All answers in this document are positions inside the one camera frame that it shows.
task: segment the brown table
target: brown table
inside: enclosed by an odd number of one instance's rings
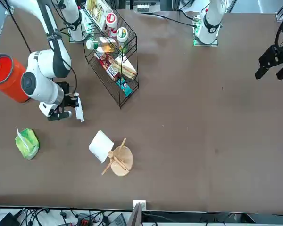
[[[80,44],[66,44],[86,121],[49,122],[37,101],[0,93],[0,205],[283,213],[283,81],[277,69],[257,81],[258,58],[274,42],[274,15],[226,14],[219,47],[192,46],[191,28],[122,11],[138,37],[140,90],[120,110]],[[176,12],[166,13],[189,22]],[[16,10],[33,51],[48,49],[39,21]],[[28,51],[8,17],[0,52],[27,66]],[[25,160],[16,127],[40,141]],[[133,170],[101,176],[88,150],[98,130],[127,137]]]

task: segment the green package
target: green package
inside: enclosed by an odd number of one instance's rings
[[[16,145],[25,159],[31,160],[39,150],[39,141],[32,129],[19,132],[17,128]]]

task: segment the label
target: label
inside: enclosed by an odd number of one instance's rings
[[[126,31],[126,29],[123,29],[123,28],[120,28],[118,30],[118,33],[117,33],[118,37],[120,37],[120,38],[124,38],[126,36],[126,34],[127,34],[127,31]]]
[[[106,19],[109,23],[113,23],[115,21],[116,17],[113,13],[108,13],[108,15],[106,16]]]

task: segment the white bottle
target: white bottle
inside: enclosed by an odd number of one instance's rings
[[[108,27],[109,36],[116,37],[117,35],[117,17],[114,13],[107,14],[106,25]]]
[[[124,27],[120,27],[117,30],[117,40],[121,48],[124,47],[128,40],[128,31]]]

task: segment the orange bucket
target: orange bucket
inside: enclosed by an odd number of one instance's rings
[[[21,88],[21,77],[26,69],[15,59],[0,54],[0,91],[17,102],[29,99]]]

